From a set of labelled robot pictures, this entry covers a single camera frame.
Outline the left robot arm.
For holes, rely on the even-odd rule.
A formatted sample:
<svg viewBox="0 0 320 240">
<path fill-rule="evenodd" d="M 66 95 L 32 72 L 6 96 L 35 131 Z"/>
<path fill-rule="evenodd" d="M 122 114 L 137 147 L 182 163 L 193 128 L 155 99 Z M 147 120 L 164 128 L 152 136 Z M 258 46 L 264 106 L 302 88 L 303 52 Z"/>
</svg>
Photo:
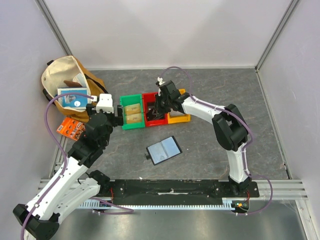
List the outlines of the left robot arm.
<svg viewBox="0 0 320 240">
<path fill-rule="evenodd" d="M 20 239 L 49 240 L 63 220 L 80 204 L 110 191 L 110 178 L 99 170 L 91 172 L 74 190 L 72 184 L 103 154 L 113 129 L 124 124 L 123 107 L 87 105 L 89 121 L 79 139 L 63 153 L 63 164 L 47 185 L 27 204 L 17 204 L 13 214 L 21 225 Z"/>
</svg>

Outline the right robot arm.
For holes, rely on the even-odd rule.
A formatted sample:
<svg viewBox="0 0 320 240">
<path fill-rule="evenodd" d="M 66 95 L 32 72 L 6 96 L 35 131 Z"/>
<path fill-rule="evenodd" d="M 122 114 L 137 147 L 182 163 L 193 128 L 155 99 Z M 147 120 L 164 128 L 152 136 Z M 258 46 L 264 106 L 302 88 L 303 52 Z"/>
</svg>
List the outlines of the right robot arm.
<svg viewBox="0 0 320 240">
<path fill-rule="evenodd" d="M 171 111 L 200 118 L 213 126 L 217 142 L 226 150 L 229 163 L 229 191 L 242 196 L 251 182 L 246 145 L 249 128 L 234 104 L 220 106 L 202 101 L 188 92 L 180 93 L 175 84 L 158 78 L 153 114 L 159 118 Z"/>
</svg>

